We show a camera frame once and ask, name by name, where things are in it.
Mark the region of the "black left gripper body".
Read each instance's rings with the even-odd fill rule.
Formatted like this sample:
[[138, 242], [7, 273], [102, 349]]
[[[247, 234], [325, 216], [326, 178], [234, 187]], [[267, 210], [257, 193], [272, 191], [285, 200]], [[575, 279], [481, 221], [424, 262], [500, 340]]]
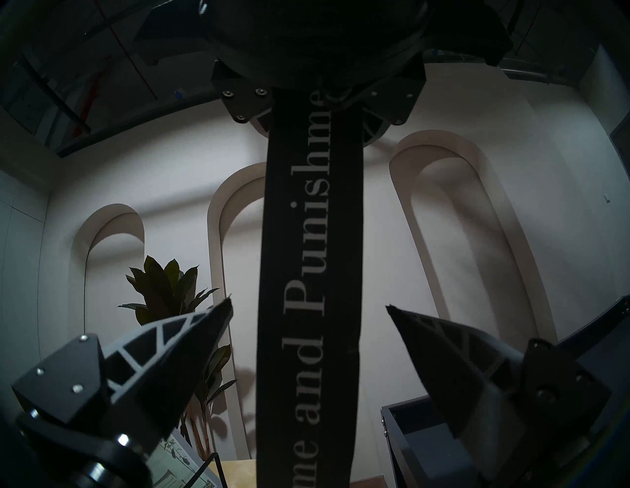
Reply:
[[296, 91], [384, 79], [433, 49], [496, 66], [513, 46], [485, 1], [200, 1], [199, 17], [228, 68]]

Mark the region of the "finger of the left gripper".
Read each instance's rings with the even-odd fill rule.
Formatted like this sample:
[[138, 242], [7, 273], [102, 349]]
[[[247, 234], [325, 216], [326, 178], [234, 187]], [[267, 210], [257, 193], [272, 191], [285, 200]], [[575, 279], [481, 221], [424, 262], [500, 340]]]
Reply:
[[407, 122], [426, 83], [423, 55], [415, 55], [400, 71], [353, 88], [342, 108], [362, 109], [362, 144], [379, 140], [390, 126]]
[[212, 85], [235, 122], [249, 123], [268, 138], [273, 123], [271, 87], [248, 80], [224, 63], [214, 64]]

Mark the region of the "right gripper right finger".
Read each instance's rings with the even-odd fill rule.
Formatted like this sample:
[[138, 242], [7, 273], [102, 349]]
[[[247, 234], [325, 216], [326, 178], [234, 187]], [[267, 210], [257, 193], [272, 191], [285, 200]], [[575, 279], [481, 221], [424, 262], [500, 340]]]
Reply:
[[522, 353], [466, 326], [386, 307], [452, 436], [490, 487], [552, 481], [580, 451], [612, 392], [539, 337]]

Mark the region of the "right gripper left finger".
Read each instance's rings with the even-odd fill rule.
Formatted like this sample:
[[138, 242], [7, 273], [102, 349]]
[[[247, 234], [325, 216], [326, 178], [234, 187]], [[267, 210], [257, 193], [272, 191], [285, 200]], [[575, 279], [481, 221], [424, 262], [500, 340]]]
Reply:
[[178, 424], [233, 316], [226, 298], [200, 312], [161, 319], [101, 348], [96, 334], [76, 336], [12, 385], [24, 413], [21, 430], [56, 438], [77, 432], [125, 434], [156, 445]]

